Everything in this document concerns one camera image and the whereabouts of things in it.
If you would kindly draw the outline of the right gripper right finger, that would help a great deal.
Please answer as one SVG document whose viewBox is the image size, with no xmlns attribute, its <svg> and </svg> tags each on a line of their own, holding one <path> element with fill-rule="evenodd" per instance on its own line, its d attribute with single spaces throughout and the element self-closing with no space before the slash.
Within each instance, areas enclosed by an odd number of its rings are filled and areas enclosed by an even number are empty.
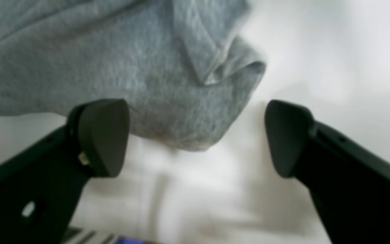
<svg viewBox="0 0 390 244">
<path fill-rule="evenodd" d="M 390 244 L 390 163 L 298 104 L 271 100 L 264 126 L 277 174 L 308 189 L 331 243 Z"/>
</svg>

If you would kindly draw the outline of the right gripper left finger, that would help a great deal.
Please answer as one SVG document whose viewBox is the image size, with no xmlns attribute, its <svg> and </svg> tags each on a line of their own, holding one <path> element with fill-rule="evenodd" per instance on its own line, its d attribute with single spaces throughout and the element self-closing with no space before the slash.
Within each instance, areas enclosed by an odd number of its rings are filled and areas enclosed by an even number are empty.
<svg viewBox="0 0 390 244">
<path fill-rule="evenodd" d="M 130 111 L 124 99 L 74 108 L 66 124 L 0 164 L 0 244 L 58 244 L 91 178 L 119 176 Z"/>
</svg>

